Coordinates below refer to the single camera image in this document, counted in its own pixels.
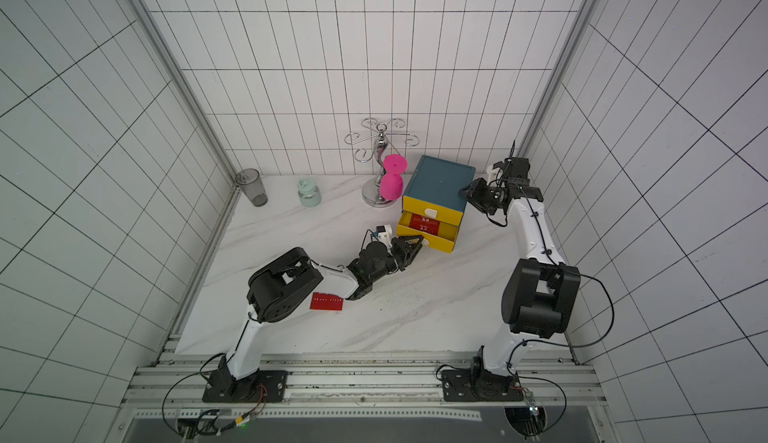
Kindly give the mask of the red postcard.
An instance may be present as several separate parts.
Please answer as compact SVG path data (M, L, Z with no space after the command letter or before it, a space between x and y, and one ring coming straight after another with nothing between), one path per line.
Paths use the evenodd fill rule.
M342 311L345 299L327 293L315 292L312 295L310 309L314 311Z
M412 214L408 226L412 229L432 234L439 235L441 233L457 232L457 228L439 220L425 217L418 214Z

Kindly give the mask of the red postcard in drawer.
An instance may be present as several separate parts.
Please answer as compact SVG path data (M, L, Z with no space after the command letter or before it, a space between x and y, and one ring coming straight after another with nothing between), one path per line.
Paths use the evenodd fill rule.
M439 235L441 233L457 232L457 228L439 220L425 217L418 214L412 214L408 226L412 229L432 234Z

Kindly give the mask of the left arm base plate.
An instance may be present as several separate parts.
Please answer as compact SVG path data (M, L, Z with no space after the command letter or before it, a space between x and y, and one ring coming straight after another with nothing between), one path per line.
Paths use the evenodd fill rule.
M235 380L228 369L217 369L208 377L202 401L205 403L279 403L284 399L289 373L283 370L258 370Z

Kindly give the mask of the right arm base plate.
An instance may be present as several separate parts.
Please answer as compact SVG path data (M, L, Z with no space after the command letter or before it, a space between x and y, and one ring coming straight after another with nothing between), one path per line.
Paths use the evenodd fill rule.
M521 402L524 391L514 376L501 376L485 369L441 365L436 373L443 400L453 403Z

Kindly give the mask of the chrome cup holder stand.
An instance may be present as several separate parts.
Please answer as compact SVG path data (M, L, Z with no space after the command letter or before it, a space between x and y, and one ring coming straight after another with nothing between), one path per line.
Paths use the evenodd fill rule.
M353 158L358 163L375 162L378 169L374 177L368 180L362 187L362 198L366 204L373 208L386 208L395 203L396 198L388 198L381 193L381 184L387 170L384 161L394 151L401 156L402 153L393 145L394 137L402 137L406 148L416 147L420 139L412 132L405 130L407 121L403 118L379 119L367 117L361 121L361 126L369 132L368 136L359 132L350 131L343 141L353 148Z

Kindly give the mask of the teal drawer cabinet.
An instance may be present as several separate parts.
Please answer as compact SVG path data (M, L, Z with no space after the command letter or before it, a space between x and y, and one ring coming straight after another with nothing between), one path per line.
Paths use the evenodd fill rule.
M465 199L460 190L469 185L474 177L475 168L472 166L422 155L403 197L410 196L435 203L448 202L458 197Z

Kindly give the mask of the mint green jar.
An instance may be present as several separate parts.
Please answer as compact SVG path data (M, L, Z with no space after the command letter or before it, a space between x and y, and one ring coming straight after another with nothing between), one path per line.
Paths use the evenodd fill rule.
M301 178L297 184L300 203L307 208L318 206L322 201L320 189L313 178Z

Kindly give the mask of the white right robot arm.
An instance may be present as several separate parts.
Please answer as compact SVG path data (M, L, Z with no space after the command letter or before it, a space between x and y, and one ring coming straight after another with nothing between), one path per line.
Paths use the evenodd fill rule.
M494 224L512 229L517 241L516 266L501 297L501 328L478 354L483 372L506 376L528 350L564 345L553 337L569 325L581 274L555 249L538 188L515 178L477 178L462 194L488 219L502 212L504 220Z

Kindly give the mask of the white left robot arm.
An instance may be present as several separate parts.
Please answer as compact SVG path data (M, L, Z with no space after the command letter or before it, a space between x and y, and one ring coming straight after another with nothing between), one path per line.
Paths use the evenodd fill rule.
M306 308L316 293L359 300L384 277L405 270L424 246L424 237L373 239L348 265L331 267L294 247L262 267L248 280L246 316L236 343L222 361L235 381L256 373L268 341L267 326Z

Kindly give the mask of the pink silicone goblet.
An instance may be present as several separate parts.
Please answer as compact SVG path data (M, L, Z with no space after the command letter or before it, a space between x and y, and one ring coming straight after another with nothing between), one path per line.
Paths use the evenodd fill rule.
M380 180L380 195L386 200L396 200L404 191L403 174L408 168L405 157L399 154L388 155L382 164L384 174Z

